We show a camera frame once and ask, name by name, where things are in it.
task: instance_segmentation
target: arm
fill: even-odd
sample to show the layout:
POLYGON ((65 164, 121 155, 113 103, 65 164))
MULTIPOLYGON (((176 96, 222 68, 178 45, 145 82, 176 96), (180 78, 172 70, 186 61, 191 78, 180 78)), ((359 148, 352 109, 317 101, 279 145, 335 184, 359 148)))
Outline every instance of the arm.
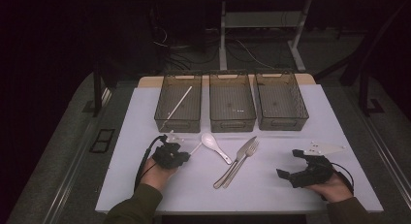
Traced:
POLYGON ((361 203, 354 197, 339 176, 333 174, 329 181, 306 188, 323 195, 329 203, 327 210, 332 224, 374 224, 361 203))
POLYGON ((133 197, 113 207, 104 223, 150 224, 154 212, 163 198, 161 192, 176 170, 163 169, 152 158, 149 158, 143 170, 146 173, 133 197))

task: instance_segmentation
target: human hand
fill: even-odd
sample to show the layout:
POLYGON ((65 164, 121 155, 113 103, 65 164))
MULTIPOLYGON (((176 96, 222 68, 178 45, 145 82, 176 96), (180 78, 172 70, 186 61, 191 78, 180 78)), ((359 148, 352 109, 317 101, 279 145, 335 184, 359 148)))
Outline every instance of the human hand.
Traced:
POLYGON ((160 192, 166 187, 169 178, 178 168, 164 169, 160 167, 151 157, 145 162, 141 183, 150 185, 160 192))
POLYGON ((305 188, 323 195, 330 203, 342 202, 354 196, 337 174, 332 174, 325 183, 313 184, 305 188))

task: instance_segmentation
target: gray floor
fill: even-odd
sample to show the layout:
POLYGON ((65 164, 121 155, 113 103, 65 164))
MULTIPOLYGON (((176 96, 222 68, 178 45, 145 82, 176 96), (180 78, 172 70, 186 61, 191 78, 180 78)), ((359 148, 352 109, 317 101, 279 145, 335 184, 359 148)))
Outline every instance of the gray floor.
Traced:
MULTIPOLYGON (((209 38, 216 40, 216 36, 211 33, 209 38)), ((362 39, 362 36, 344 36, 337 40, 335 36, 333 30, 304 32, 299 50, 307 73, 314 75, 342 59, 362 39)), ((264 34, 233 31, 229 33, 227 42, 229 68, 265 67, 255 62, 242 43, 263 64, 295 70, 286 46, 286 40, 292 37, 293 32, 284 31, 264 34)), ((178 54, 171 55, 179 62, 169 63, 167 68, 182 69, 187 66, 200 70, 218 69, 217 50, 216 44, 210 44, 205 52, 192 51, 190 48, 180 50, 178 54)), ((377 150, 380 143, 375 140, 368 126, 371 123, 375 127, 404 174, 410 178, 411 169, 407 158, 411 150, 408 147, 411 142, 411 123, 376 80, 371 81, 369 95, 380 102, 385 112, 375 113, 370 118, 364 117, 357 107, 358 85, 340 86, 338 78, 341 73, 342 70, 332 73, 317 83, 323 85, 342 129, 385 210, 375 215, 387 224, 409 223, 410 208, 381 159, 377 150)), ((132 80, 120 82, 116 89, 111 90, 111 98, 100 115, 92 117, 92 113, 83 112, 87 102, 93 99, 92 76, 84 80, 23 191, 9 223, 101 223, 104 220, 105 215, 94 211, 94 208, 136 84, 132 80), (89 153, 88 148, 100 129, 115 129, 109 151, 104 154, 89 153)), ((326 214, 308 215, 307 223, 328 223, 328 218, 326 214)))

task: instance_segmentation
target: white plastic fork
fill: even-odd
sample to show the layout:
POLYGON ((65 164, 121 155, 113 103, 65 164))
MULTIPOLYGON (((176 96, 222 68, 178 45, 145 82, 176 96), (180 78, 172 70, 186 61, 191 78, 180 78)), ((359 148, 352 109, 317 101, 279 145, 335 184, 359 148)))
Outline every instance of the white plastic fork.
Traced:
POLYGON ((236 165, 236 167, 233 169, 232 173, 229 174, 229 177, 224 181, 223 183, 223 188, 227 188, 231 181, 233 180, 233 178, 236 176, 239 168, 242 166, 242 164, 245 162, 245 159, 247 159, 248 157, 253 156, 253 154, 256 152, 257 150, 257 146, 258 146, 258 141, 255 141, 248 149, 247 151, 245 151, 245 157, 239 162, 238 165, 236 165))

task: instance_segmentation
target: sleeve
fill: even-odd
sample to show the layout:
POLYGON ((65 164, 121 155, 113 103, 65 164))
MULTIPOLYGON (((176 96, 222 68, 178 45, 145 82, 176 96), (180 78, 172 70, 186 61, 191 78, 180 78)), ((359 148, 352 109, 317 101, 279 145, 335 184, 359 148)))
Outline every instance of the sleeve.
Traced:
POLYGON ((331 224, 377 224, 355 197, 327 204, 331 224))
POLYGON ((109 211, 104 223, 150 224, 162 199, 163 196, 157 189, 140 184, 132 198, 119 203, 109 211))

